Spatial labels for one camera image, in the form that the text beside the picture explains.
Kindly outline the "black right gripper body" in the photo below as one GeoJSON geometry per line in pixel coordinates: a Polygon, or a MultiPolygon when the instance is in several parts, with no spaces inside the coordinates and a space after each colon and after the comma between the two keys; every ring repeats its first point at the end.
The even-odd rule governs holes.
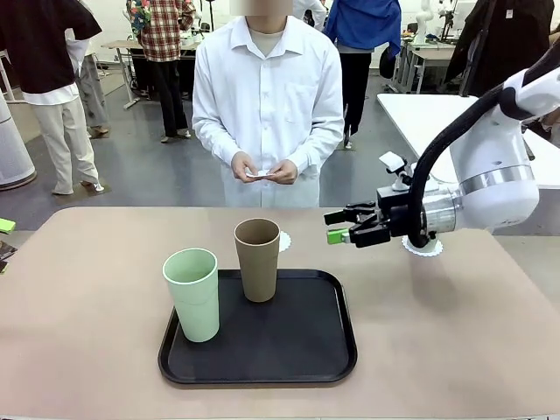
{"type": "Polygon", "coordinates": [[[389,242],[407,234],[407,191],[397,192],[391,186],[377,190],[376,200],[352,206],[354,222],[349,228],[350,242],[366,248],[389,242]]]}

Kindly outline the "person's left hand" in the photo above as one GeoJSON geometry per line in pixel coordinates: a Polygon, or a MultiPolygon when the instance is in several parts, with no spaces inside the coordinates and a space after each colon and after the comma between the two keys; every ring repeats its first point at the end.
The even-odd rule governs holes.
{"type": "Polygon", "coordinates": [[[289,159],[282,160],[267,173],[266,179],[279,185],[293,185],[298,178],[298,168],[289,159]]]}

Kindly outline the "person's right hand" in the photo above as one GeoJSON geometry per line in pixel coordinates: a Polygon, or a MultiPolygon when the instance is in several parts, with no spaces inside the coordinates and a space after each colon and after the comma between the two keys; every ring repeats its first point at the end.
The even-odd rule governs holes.
{"type": "Polygon", "coordinates": [[[234,154],[231,160],[231,170],[234,177],[243,183],[254,182],[258,173],[251,157],[243,151],[234,154]]]}

